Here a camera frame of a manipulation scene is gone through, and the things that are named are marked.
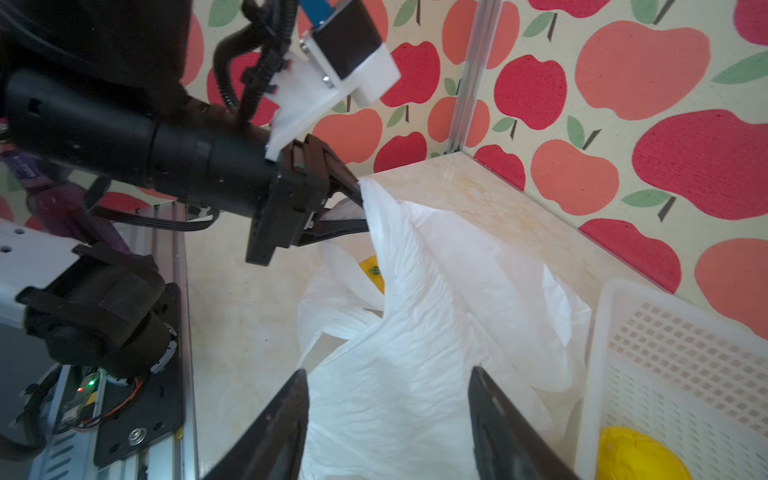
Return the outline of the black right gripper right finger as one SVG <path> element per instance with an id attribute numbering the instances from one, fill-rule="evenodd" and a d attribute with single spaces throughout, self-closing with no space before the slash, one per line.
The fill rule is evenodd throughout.
<path id="1" fill-rule="evenodd" d="M 480 479 L 577 479 L 480 366 L 472 369 L 468 401 Z"/>

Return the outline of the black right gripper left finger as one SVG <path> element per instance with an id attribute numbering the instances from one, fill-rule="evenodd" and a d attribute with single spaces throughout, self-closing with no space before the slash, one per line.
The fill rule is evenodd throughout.
<path id="1" fill-rule="evenodd" d="M 206 477 L 215 480 L 298 479 L 309 406 L 307 374 L 304 369 L 298 369 Z"/>

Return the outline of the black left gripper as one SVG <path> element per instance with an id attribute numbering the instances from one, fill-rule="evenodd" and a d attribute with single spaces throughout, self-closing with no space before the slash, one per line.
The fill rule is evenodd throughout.
<path id="1" fill-rule="evenodd" d="M 362 207 L 357 178 L 335 157 L 326 157 L 326 144 L 309 135 L 295 141 L 274 164 L 266 199 L 254 214 L 248 236 L 247 263 L 267 266 L 278 248 L 306 246 L 368 231 L 364 219 L 325 219 L 326 203 L 341 193 Z"/>

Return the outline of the yellow toy lemon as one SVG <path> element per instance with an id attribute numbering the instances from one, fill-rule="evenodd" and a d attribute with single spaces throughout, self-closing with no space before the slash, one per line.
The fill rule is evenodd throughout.
<path id="1" fill-rule="evenodd" d="M 689 469 L 666 446 L 622 426 L 604 428 L 597 455 L 597 479 L 686 479 Z"/>

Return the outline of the white plastic bag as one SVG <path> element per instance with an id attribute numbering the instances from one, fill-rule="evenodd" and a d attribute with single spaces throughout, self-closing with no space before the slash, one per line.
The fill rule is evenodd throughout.
<path id="1" fill-rule="evenodd" d="M 540 259 L 458 215 L 361 184 L 384 287 L 335 242 L 298 305 L 308 374 L 304 479 L 473 479 L 468 386 L 484 368 L 550 445 L 586 376 L 590 307 Z"/>

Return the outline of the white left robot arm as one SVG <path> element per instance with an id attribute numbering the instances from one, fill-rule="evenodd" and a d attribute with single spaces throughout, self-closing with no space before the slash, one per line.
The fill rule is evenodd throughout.
<path id="1" fill-rule="evenodd" d="M 112 181 L 251 222 L 246 259 L 365 232 L 330 218 L 342 193 L 362 204 L 357 178 L 333 149 L 298 134 L 338 96 L 368 84 L 387 49 L 359 1 L 309 1 L 308 61 L 289 58 L 296 1 L 245 1 L 246 25 L 216 47 L 222 97 L 210 105 L 181 83 L 192 6 L 187 1 L 5 1 L 1 5 L 1 115 L 22 151 L 95 182 L 74 196 L 66 223 L 81 232 L 74 264 L 20 293 L 26 331 L 64 364 L 143 378 L 171 336 L 157 304 L 165 285 L 150 260 L 114 232 L 127 223 L 181 232 L 206 223 L 162 221 L 103 207 Z"/>

